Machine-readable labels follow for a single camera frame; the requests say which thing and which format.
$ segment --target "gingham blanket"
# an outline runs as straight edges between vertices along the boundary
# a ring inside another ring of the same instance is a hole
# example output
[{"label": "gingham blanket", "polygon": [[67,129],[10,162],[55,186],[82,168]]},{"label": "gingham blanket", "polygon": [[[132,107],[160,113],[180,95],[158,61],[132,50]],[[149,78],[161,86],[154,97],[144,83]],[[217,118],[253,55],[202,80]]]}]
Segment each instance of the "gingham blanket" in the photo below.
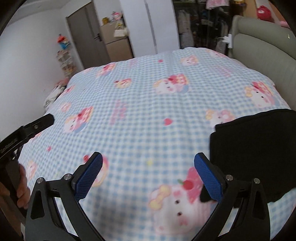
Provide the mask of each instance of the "gingham blanket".
[{"label": "gingham blanket", "polygon": [[[20,162],[33,188],[38,177],[60,179],[98,151],[102,170],[80,204],[101,235],[187,241],[216,205],[199,200],[195,154],[209,157],[216,124],[276,108],[288,105],[266,76],[212,50],[134,58],[76,74],[47,112],[54,125],[24,146]],[[268,204],[271,238],[295,204],[295,189]]]}]

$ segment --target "black cloth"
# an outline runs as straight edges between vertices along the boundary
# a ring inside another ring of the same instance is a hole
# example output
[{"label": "black cloth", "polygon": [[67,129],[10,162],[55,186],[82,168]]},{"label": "black cloth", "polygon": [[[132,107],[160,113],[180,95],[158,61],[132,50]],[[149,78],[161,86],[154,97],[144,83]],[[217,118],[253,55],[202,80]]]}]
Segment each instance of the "black cloth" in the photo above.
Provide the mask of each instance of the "black cloth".
[{"label": "black cloth", "polygon": [[[210,161],[237,180],[259,178],[267,202],[296,187],[296,112],[270,110],[216,125]],[[203,187],[200,200],[211,198]]]}]

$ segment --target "headboard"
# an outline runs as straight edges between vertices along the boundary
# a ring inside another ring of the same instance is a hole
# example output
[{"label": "headboard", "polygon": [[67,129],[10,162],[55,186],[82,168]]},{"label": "headboard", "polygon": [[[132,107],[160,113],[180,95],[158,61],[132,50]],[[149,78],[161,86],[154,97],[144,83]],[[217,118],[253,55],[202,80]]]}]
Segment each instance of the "headboard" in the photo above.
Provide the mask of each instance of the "headboard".
[{"label": "headboard", "polygon": [[277,91],[296,110],[296,38],[277,24],[234,16],[233,49],[228,56],[269,77]]}]

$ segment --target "silver screw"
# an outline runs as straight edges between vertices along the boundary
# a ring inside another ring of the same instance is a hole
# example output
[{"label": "silver screw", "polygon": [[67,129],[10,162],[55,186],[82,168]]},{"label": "silver screw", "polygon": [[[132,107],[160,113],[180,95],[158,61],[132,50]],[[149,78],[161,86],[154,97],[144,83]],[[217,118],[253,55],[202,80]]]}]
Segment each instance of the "silver screw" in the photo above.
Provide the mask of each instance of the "silver screw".
[{"label": "silver screw", "polygon": [[258,178],[254,178],[254,183],[259,184],[260,180]]},{"label": "silver screw", "polygon": [[43,178],[42,177],[38,178],[36,182],[37,183],[42,183],[43,182]]},{"label": "silver screw", "polygon": [[65,180],[69,180],[69,179],[71,179],[71,177],[72,177],[71,174],[66,174],[66,175],[64,176],[64,179],[65,179]]},{"label": "silver screw", "polygon": [[228,181],[232,181],[233,180],[233,176],[231,176],[231,175],[226,175],[226,180],[228,180]]}]

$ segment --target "ceiling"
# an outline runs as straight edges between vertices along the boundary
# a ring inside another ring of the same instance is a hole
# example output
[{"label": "ceiling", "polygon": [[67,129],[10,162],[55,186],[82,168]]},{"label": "ceiling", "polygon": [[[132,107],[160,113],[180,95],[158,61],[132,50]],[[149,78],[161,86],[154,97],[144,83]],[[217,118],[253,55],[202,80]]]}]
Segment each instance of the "ceiling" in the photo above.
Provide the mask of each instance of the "ceiling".
[{"label": "ceiling", "polygon": [[8,24],[12,24],[29,15],[51,10],[59,9],[71,0],[27,0],[13,15]]}]

